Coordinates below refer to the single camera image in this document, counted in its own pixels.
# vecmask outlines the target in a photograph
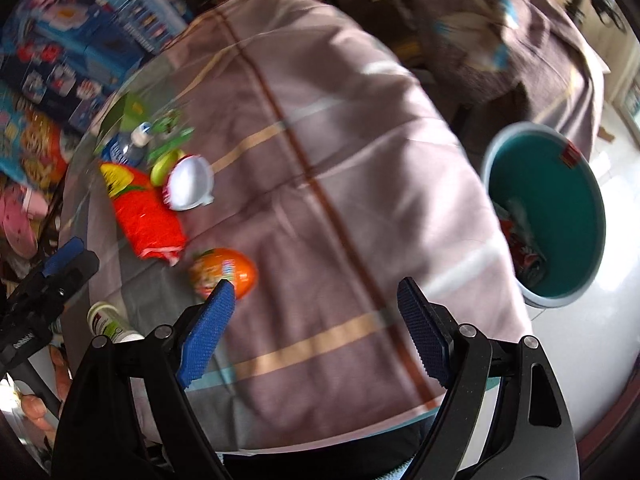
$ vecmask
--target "human hand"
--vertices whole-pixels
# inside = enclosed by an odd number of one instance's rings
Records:
[[[49,354],[56,374],[56,390],[58,391],[58,398],[62,400],[60,413],[58,413],[58,416],[60,416],[65,405],[66,396],[69,394],[69,388],[71,388],[72,381],[71,377],[69,377],[69,368],[65,359],[62,357],[60,350],[55,346],[49,346]],[[56,430],[45,419],[47,408],[44,405],[44,402],[42,402],[39,397],[26,395],[22,396],[20,403],[22,405],[24,415],[33,422],[36,427],[44,431],[45,436],[49,441],[49,445],[53,447],[56,440]]]

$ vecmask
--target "blue toy box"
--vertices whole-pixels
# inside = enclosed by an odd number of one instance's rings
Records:
[[[0,78],[84,133],[190,19],[182,0],[20,0],[2,27]]]

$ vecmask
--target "blue gripper pad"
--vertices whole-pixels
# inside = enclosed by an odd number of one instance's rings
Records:
[[[52,276],[65,269],[71,261],[84,251],[84,242],[74,236],[66,244],[60,247],[52,256],[44,262],[42,273],[44,276]]]
[[[398,285],[398,309],[424,369],[430,377],[437,379],[444,388],[449,388],[454,379],[450,369],[450,336],[443,334],[436,321],[433,307],[411,278]]]
[[[180,368],[175,376],[183,388],[201,378],[207,369],[236,306],[234,286],[226,280],[221,282],[205,303],[206,309],[182,345]]]

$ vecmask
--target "orange egg-shaped container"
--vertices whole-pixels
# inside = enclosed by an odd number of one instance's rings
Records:
[[[220,280],[229,280],[238,300],[248,293],[258,277],[254,264],[232,249],[212,249],[201,254],[189,270],[196,292],[206,300]]]

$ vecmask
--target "red snack bag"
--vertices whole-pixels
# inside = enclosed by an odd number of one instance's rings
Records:
[[[129,166],[105,162],[100,171],[107,183],[116,218],[139,258],[164,258],[171,265],[186,244],[180,222],[162,203],[146,174]]]

